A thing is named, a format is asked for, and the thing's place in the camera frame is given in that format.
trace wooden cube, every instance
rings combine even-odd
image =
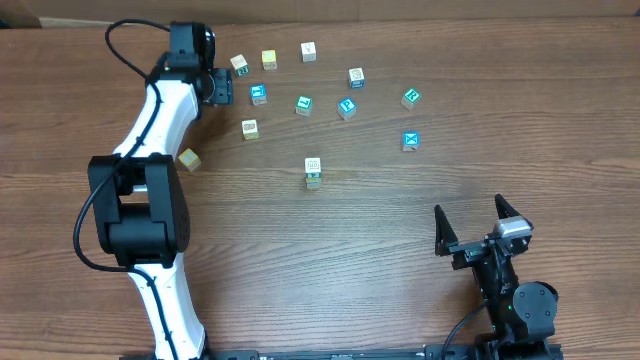
[[[264,84],[252,85],[250,90],[253,105],[262,105],[267,103],[267,88]]]
[[[364,73],[362,72],[362,68],[349,70],[349,86],[352,89],[364,86]]]
[[[338,104],[338,113],[340,116],[346,121],[353,117],[356,114],[356,103],[353,102],[350,98],[346,98]]]
[[[245,120],[242,122],[242,135],[245,140],[257,139],[260,137],[258,134],[258,122],[255,120]]]
[[[413,109],[414,106],[416,106],[416,103],[418,102],[418,100],[420,100],[420,93],[416,91],[416,89],[411,88],[409,90],[407,90],[406,93],[404,93],[404,95],[402,95],[402,105],[404,105],[404,107],[406,107],[407,109],[411,110]]]
[[[302,62],[316,61],[316,43],[313,41],[302,43],[300,48],[302,48]]]
[[[420,134],[417,131],[404,133],[402,151],[416,151],[420,146]]]
[[[184,165],[189,171],[194,171],[202,163],[200,158],[191,149],[185,150],[180,156],[178,156],[182,165]]]
[[[233,65],[233,70],[235,71],[238,77],[247,75],[249,73],[249,64],[244,59],[242,54],[231,58],[231,65]]]
[[[312,100],[306,96],[300,96],[296,103],[296,114],[309,116],[311,115]]]
[[[265,50],[262,52],[262,67],[264,67],[265,70],[276,70],[278,68],[275,50]]]
[[[320,167],[320,158],[304,159],[305,183],[307,189],[319,189],[322,185],[322,169]]]

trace cable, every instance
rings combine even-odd
[[[91,269],[98,270],[98,271],[106,271],[106,272],[133,273],[133,274],[142,276],[147,281],[147,286],[151,288],[151,292],[153,292],[153,298],[155,299],[156,306],[158,308],[158,315],[160,317],[160,324],[162,325],[162,330],[164,331],[164,334],[165,334],[165,340],[169,343],[169,348],[171,349],[171,354],[173,355],[174,360],[178,360],[178,352],[176,351],[176,347],[175,347],[175,344],[173,343],[173,339],[171,339],[171,332],[169,331],[169,327],[167,326],[167,320],[164,317],[162,302],[160,301],[160,294],[158,293],[155,280],[152,279],[151,276],[149,276],[149,274],[145,273],[144,271],[133,268],[133,267],[120,268],[120,267],[114,267],[114,266],[98,265],[92,262],[91,260],[89,260],[84,255],[84,253],[82,252],[82,249],[80,248],[80,229],[82,228],[82,222],[84,221],[84,218],[87,215],[89,208],[93,204],[98,193],[100,193],[100,191],[104,188],[105,184],[109,182],[110,179],[113,178],[113,176],[118,172],[118,170],[122,168],[122,166],[127,162],[127,160],[129,160],[129,158],[131,158],[133,154],[135,154],[135,152],[138,150],[138,148],[143,144],[144,138],[147,136],[147,134],[151,130],[151,126],[153,125],[153,122],[155,121],[156,116],[160,111],[160,104],[162,103],[162,98],[160,97],[160,90],[158,90],[158,87],[156,86],[156,84],[149,81],[149,77],[147,76],[147,74],[145,74],[142,70],[140,70],[138,67],[136,67],[127,59],[125,59],[122,55],[120,55],[120,53],[118,53],[118,51],[111,44],[111,39],[110,39],[111,31],[113,31],[113,29],[123,24],[143,24],[143,25],[153,26],[155,28],[162,29],[165,31],[169,31],[169,28],[160,24],[153,23],[151,21],[147,21],[147,20],[124,19],[109,25],[109,27],[104,33],[104,40],[107,43],[109,50],[111,50],[113,55],[115,55],[120,61],[122,61],[125,65],[127,65],[129,68],[135,71],[138,75],[140,75],[145,80],[146,85],[151,86],[151,88],[153,89],[156,95],[156,102],[153,108],[153,113],[151,114],[151,117],[149,118],[147,125],[142,130],[142,133],[140,133],[140,136],[136,138],[136,142],[133,145],[133,147],[131,147],[131,150],[129,150],[129,152],[127,152],[125,156],[122,157],[122,159],[120,159],[120,161],[118,161],[118,163],[111,170],[111,173],[107,177],[105,177],[98,184],[98,186],[96,186],[96,188],[91,192],[87,200],[84,202],[84,205],[80,209],[80,213],[78,214],[78,218],[76,219],[76,224],[73,229],[73,248],[78,258],[80,258],[80,260]],[[164,63],[164,61],[166,60],[166,56],[167,54],[164,53],[162,57],[158,60],[158,63],[160,62]]]
[[[464,326],[464,324],[468,323],[469,320],[473,319],[473,317],[476,316],[480,311],[482,311],[482,309],[487,307],[488,303],[489,302],[487,300],[483,301],[480,306],[475,308],[472,312],[468,313],[467,316],[460,320],[458,325],[456,325],[453,330],[451,330],[451,333],[449,334],[449,336],[447,336],[447,340],[445,340],[444,345],[442,346],[442,360],[447,360],[447,349],[449,348],[451,341],[453,341],[453,337],[456,336],[458,330],[460,330],[460,328]]]

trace white arm segment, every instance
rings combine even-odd
[[[161,264],[135,265],[155,278],[158,288],[164,316],[171,332],[171,339],[175,344],[180,360],[199,359],[204,349],[204,326],[198,321],[198,317],[191,303],[189,286],[184,274],[184,254],[179,253],[173,261],[173,267],[165,269]],[[162,360],[173,359],[169,343],[165,340],[164,331],[158,315],[158,307],[147,281],[140,275],[129,273],[136,283],[144,306],[151,321],[151,327],[156,338],[156,358]]]
[[[175,160],[178,148],[184,137],[187,126],[198,116],[198,98],[192,85],[180,80],[159,80],[156,83],[160,91],[160,110],[144,143],[133,154],[133,157],[147,157],[152,153],[171,155]],[[114,151],[124,156],[136,142],[142,130],[151,119],[156,105],[156,93],[147,86],[147,99],[140,111],[133,129]]]

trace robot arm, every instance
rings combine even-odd
[[[169,336],[163,331],[151,284],[129,273],[140,291],[156,339],[155,359],[173,359],[169,339],[179,359],[203,359],[207,336],[198,320],[184,272],[189,243],[189,212],[174,160],[188,126],[203,105],[233,103],[231,71],[214,69],[215,36],[198,23],[172,23],[171,51],[149,75],[161,104],[153,124],[135,153],[122,159],[141,136],[156,107],[156,92],[147,97],[133,129],[111,156],[95,156],[89,164],[92,191],[112,176],[94,200],[94,215],[102,249],[118,265],[135,268],[154,279]],[[113,172],[119,162],[124,164]],[[123,204],[121,196],[147,192],[146,204]]]

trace wooden table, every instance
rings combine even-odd
[[[479,303],[470,270],[433,254],[433,207],[478,240],[502,193],[536,226],[521,282],[560,293],[567,358],[640,357],[640,21],[637,18],[218,26],[217,65],[244,54],[233,107],[183,141],[192,233],[186,271],[216,349],[416,347],[444,341]],[[150,70],[155,29],[114,44]],[[315,41],[318,61],[302,63]],[[260,51],[275,49],[265,72]],[[366,86],[349,90],[347,70]],[[269,102],[251,105],[249,85]],[[403,91],[423,94],[409,112]],[[310,118],[294,114],[313,98]],[[351,96],[358,114],[337,113]],[[0,358],[115,359],[154,347],[124,275],[86,268],[71,233],[86,167],[129,132],[142,80],[103,29],[0,31]],[[260,139],[240,122],[257,119]],[[420,132],[416,153],[402,133]],[[323,186],[304,189],[304,158]],[[89,215],[88,256],[114,264]],[[487,317],[457,342],[489,331]]]

